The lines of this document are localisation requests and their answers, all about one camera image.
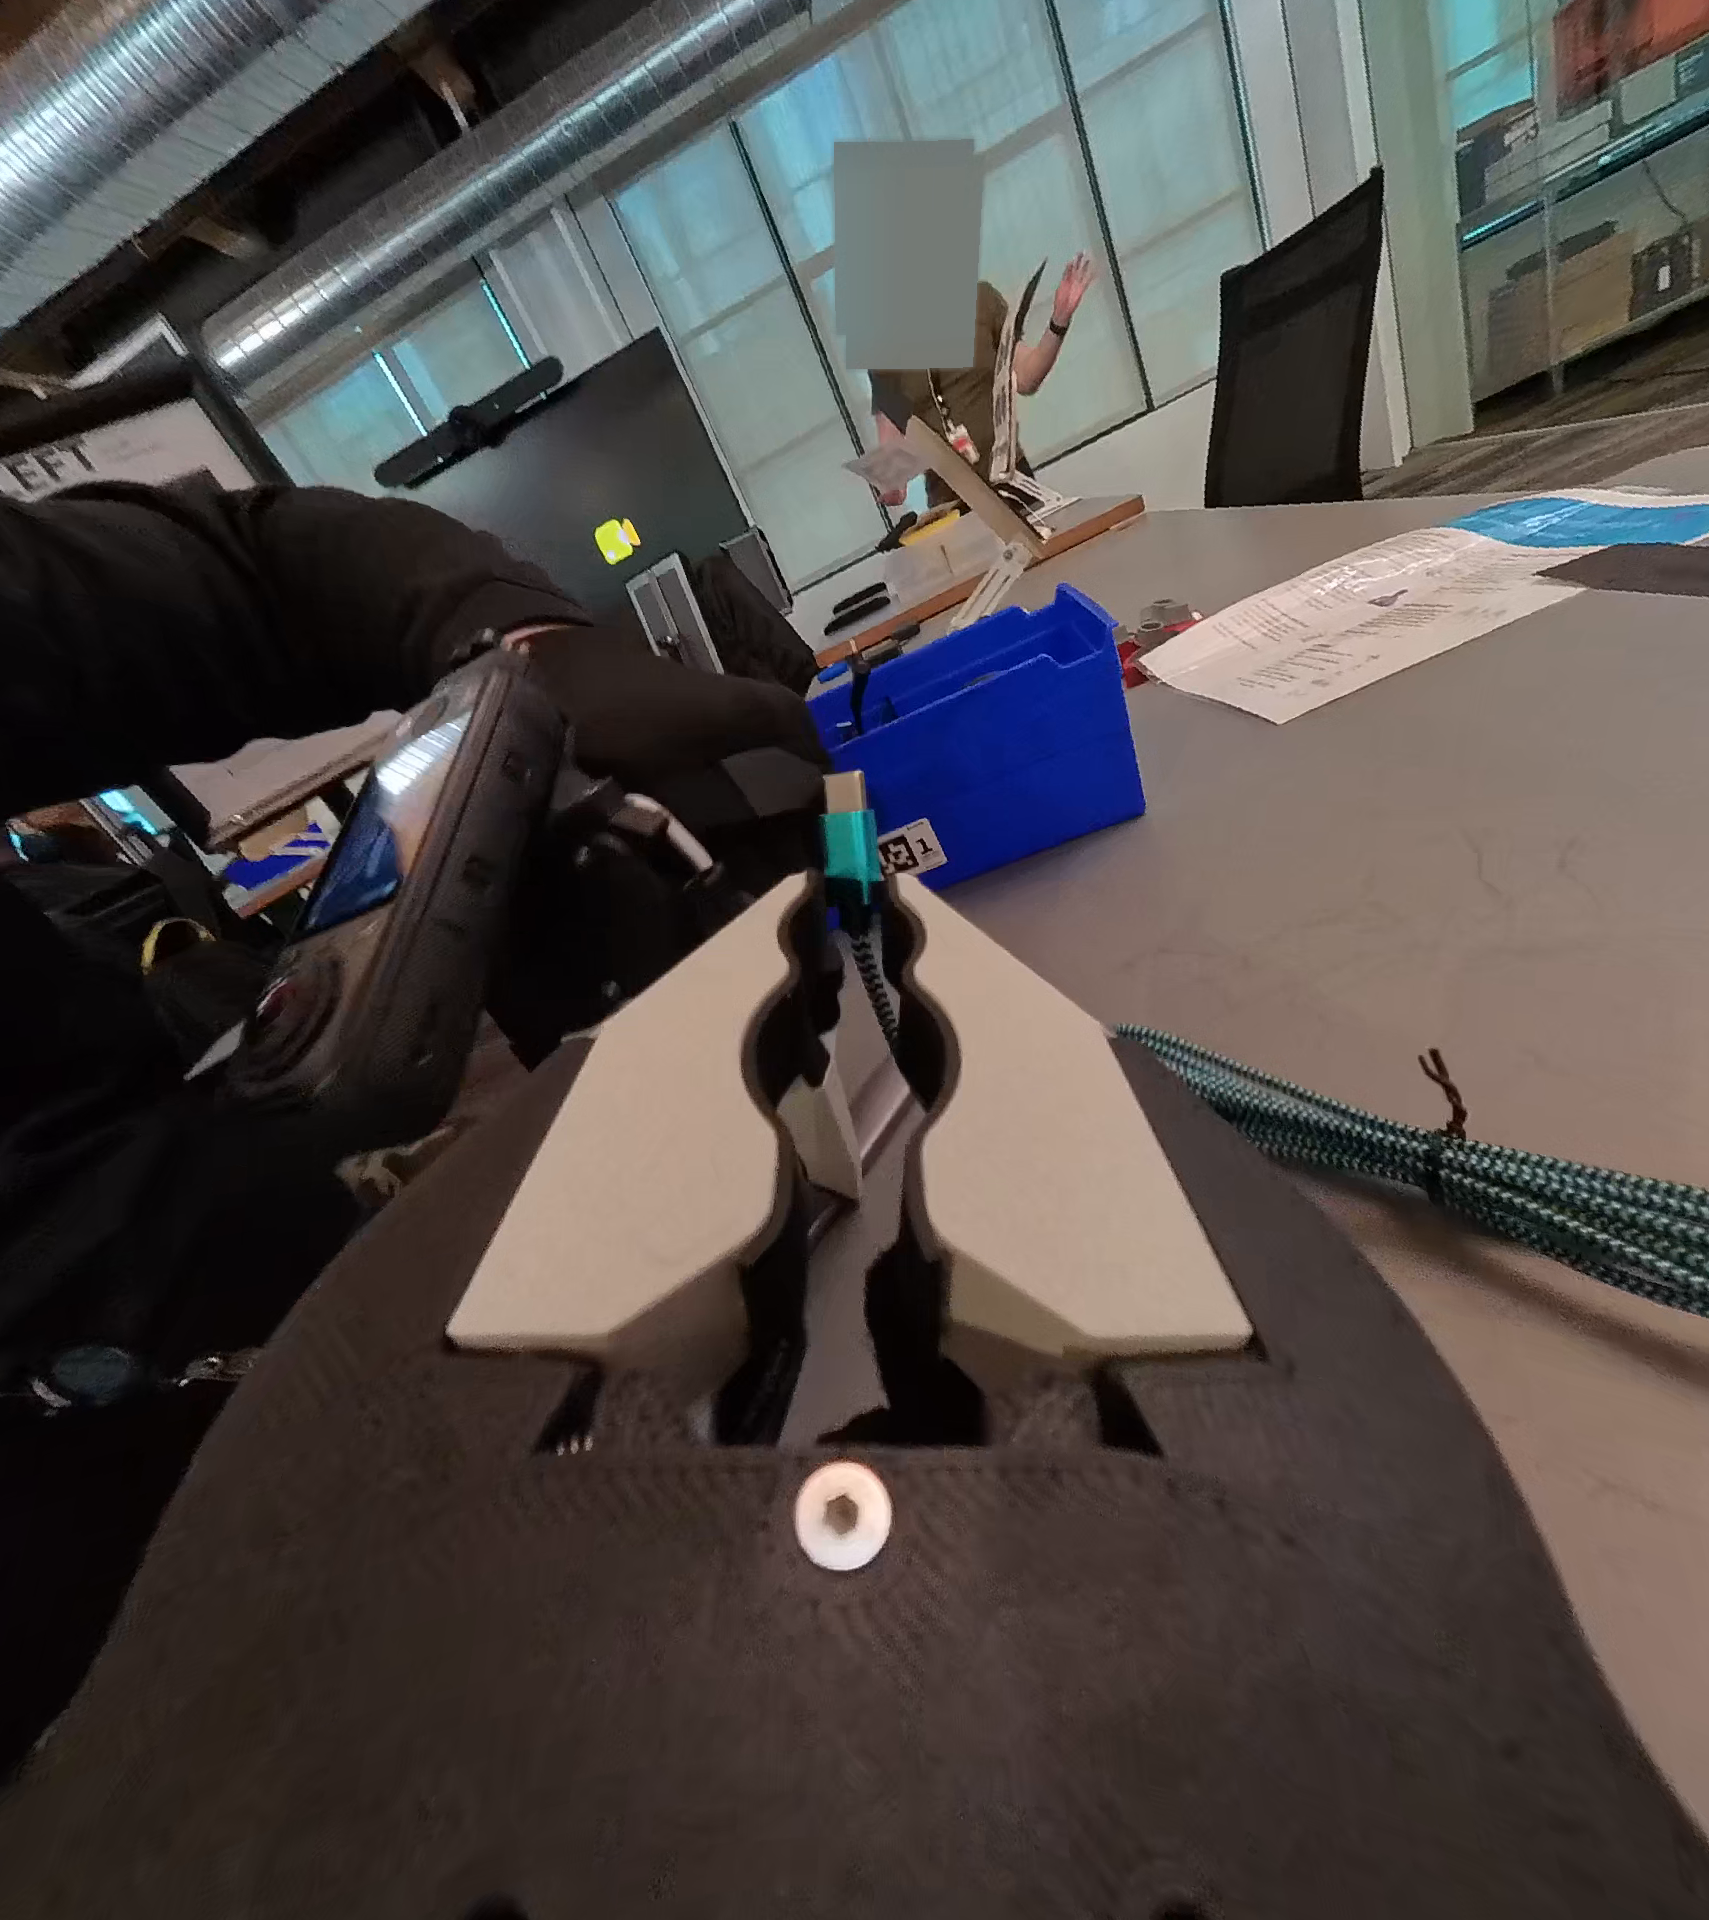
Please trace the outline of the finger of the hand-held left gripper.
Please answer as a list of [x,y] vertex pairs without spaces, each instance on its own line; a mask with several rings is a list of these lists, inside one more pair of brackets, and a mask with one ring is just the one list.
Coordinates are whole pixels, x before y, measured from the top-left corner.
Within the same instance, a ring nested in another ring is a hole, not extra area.
[[824,1047],[819,1075],[796,1075],[775,1112],[806,1182],[840,1202],[858,1202],[865,1155],[833,1043]]

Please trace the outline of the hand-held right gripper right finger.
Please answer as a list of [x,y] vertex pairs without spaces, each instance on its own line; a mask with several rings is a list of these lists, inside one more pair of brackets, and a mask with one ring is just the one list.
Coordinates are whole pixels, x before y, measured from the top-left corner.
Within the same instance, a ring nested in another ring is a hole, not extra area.
[[898,1063],[925,1120],[904,1238],[963,1365],[1230,1356],[1252,1325],[1107,1028],[897,880]]

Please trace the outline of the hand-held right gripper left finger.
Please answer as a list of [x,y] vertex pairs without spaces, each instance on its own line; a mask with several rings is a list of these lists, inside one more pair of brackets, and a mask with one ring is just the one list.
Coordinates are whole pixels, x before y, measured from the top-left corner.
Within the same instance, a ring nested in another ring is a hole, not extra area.
[[823,880],[798,874],[604,1020],[447,1340],[649,1376],[715,1440],[777,1440],[828,1193],[775,1110],[819,1075],[840,983]]

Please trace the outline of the person's left hand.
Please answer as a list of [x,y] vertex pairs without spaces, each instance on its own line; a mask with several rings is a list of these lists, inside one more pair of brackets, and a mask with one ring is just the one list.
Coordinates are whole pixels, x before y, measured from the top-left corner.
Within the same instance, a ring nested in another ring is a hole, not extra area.
[[819,863],[828,756],[790,688],[686,667],[598,627],[502,643],[530,659],[579,766],[665,803],[737,885],[758,895]]

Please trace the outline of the blue plastic bin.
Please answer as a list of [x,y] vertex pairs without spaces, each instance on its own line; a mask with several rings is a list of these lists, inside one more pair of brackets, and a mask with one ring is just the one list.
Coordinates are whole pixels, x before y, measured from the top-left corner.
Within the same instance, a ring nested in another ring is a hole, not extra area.
[[1060,583],[808,694],[835,770],[857,770],[886,876],[942,890],[1146,807],[1114,619]]

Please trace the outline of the person's black jacket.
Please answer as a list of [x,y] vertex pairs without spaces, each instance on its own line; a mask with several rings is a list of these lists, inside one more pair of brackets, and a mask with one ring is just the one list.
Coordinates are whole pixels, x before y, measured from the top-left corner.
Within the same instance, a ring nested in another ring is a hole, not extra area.
[[85,1673],[224,1387],[362,1223],[0,874],[0,1787]]

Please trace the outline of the large black monitor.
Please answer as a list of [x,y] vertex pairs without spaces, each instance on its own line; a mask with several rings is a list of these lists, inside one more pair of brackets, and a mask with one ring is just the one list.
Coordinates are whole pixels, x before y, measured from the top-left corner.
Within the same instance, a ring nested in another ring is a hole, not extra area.
[[[753,528],[667,333],[650,329],[568,378],[508,436],[405,490],[493,534],[594,618],[637,632],[628,596],[669,558],[708,560]],[[596,522],[628,516],[640,553],[602,563]]]

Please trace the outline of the red tool with grey caps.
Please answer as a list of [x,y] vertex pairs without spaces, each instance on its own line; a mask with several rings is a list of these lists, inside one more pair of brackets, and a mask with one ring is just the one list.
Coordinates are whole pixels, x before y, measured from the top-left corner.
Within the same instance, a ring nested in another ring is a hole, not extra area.
[[1201,618],[1187,601],[1160,598],[1149,601],[1132,624],[1117,625],[1114,647],[1123,666],[1123,684],[1126,688],[1149,684],[1152,675],[1145,666],[1145,655],[1189,632]]

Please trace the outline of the printed paper leaflet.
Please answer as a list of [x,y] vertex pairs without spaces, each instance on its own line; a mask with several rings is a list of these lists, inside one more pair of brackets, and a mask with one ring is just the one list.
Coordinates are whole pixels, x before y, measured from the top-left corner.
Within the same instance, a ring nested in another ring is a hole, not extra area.
[[1137,664],[1181,694],[1286,724],[1574,598],[1579,583],[1550,578],[1563,563],[1707,538],[1709,491],[1523,493],[1244,596]]

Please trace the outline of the black high-back chair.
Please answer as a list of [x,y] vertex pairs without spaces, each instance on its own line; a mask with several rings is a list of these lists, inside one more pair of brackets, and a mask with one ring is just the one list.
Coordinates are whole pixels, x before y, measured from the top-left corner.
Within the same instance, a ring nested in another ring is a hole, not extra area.
[[1362,498],[1362,411],[1385,248],[1385,172],[1221,278],[1203,503]]

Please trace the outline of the black tape strip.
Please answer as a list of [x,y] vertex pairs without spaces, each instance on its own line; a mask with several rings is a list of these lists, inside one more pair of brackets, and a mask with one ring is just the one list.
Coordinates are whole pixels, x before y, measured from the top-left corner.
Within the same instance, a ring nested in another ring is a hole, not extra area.
[[1540,583],[1709,599],[1709,542],[1621,542],[1543,567]]

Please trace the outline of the spiral metal duct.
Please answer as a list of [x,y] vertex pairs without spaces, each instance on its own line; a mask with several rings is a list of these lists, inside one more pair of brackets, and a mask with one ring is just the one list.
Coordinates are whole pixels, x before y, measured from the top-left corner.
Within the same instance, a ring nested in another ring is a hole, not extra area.
[[246,288],[201,327],[238,390],[405,316],[572,193],[627,181],[882,20],[886,1],[645,3]]
[[321,75],[301,101],[408,24],[422,3],[69,3],[0,68],[0,280],[136,158],[241,86],[241,108],[286,53]]

